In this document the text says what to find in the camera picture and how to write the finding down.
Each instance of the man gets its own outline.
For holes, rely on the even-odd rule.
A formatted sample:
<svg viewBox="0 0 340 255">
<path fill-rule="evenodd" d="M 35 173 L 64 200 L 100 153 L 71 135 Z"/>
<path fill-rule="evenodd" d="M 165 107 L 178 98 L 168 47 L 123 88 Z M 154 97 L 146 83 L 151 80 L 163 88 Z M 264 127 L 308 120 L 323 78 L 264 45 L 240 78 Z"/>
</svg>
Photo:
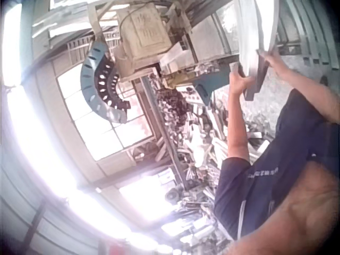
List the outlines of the man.
<svg viewBox="0 0 340 255">
<path fill-rule="evenodd" d="M 294 89 L 275 139 L 251 166 L 240 95 L 254 79 L 242 78 L 238 68 L 230 73 L 228 158 L 215 215 L 239 240 L 231 254 L 310 254 L 338 221 L 340 98 L 290 70 L 278 51 L 259 55 Z"/>
</svg>

